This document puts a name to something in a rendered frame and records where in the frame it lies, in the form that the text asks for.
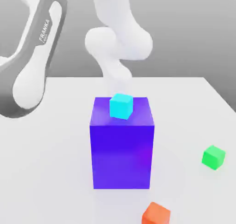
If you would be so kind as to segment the small cyan cube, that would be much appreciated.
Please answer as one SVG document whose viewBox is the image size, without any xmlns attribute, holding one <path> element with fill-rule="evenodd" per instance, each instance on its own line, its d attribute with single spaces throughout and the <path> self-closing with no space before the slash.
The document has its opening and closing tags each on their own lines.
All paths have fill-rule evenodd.
<svg viewBox="0 0 236 224">
<path fill-rule="evenodd" d="M 126 94 L 115 94 L 109 100 L 110 116 L 127 120 L 133 112 L 133 97 Z"/>
</svg>

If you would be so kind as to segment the large blue box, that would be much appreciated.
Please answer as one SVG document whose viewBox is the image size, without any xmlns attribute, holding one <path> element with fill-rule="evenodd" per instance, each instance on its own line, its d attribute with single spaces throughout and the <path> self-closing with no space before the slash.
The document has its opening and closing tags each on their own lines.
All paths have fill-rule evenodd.
<svg viewBox="0 0 236 224">
<path fill-rule="evenodd" d="M 146 97 L 135 97 L 127 120 L 109 115 L 108 97 L 94 100 L 90 120 L 95 189 L 149 189 L 154 121 Z"/>
</svg>

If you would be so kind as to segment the small orange cube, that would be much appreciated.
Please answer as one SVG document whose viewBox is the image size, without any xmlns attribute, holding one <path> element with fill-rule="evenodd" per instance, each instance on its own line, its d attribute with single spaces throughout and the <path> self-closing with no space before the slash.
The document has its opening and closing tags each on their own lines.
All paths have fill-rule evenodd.
<svg viewBox="0 0 236 224">
<path fill-rule="evenodd" d="M 151 202 L 142 215 L 142 224 L 169 224 L 171 211 Z"/>
</svg>

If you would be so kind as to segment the small green cube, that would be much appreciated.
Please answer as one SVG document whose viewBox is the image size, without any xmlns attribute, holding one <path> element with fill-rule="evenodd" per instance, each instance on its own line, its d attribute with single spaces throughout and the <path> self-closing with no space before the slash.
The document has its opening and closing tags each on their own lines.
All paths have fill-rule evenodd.
<svg viewBox="0 0 236 224">
<path fill-rule="evenodd" d="M 211 145 L 203 152 L 202 163 L 207 167 L 217 170 L 223 163 L 226 152 L 214 145 Z"/>
</svg>

